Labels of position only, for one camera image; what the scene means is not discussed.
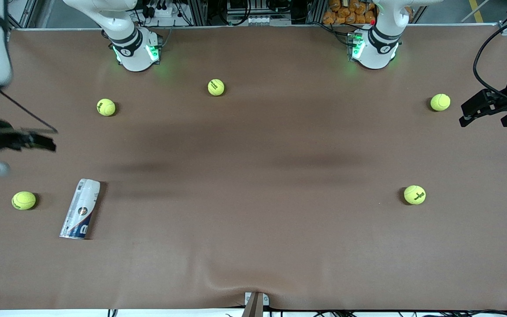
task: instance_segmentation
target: yellow tennis ball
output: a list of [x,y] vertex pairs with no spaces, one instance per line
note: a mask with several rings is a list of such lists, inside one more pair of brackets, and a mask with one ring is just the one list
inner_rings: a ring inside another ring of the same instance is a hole
[[97,111],[105,117],[108,117],[117,110],[114,102],[110,99],[101,99],[97,103]]
[[18,210],[27,210],[34,206],[37,198],[31,192],[18,192],[11,199],[11,204]]
[[420,205],[426,200],[426,192],[418,185],[411,185],[404,190],[404,199],[412,205]]
[[224,83],[222,80],[209,81],[209,92],[213,96],[220,96],[224,92]]
[[430,106],[435,111],[444,111],[449,108],[451,104],[451,98],[446,94],[437,94],[431,98]]

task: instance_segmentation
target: brown table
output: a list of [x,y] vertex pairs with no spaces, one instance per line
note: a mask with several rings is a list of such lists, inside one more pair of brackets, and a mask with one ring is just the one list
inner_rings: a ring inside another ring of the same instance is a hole
[[[57,153],[0,153],[0,309],[224,307],[251,290],[280,309],[507,309],[507,128],[458,121],[494,30],[410,27],[376,71],[319,28],[176,30],[140,74],[99,32],[13,32],[6,91],[60,134]],[[505,84],[507,37],[479,70]],[[439,92],[453,106],[434,113]],[[2,97],[0,117],[40,126]],[[91,239],[58,238],[81,178],[106,189]],[[420,206],[400,200],[411,184]],[[11,206],[24,190],[36,210]]]

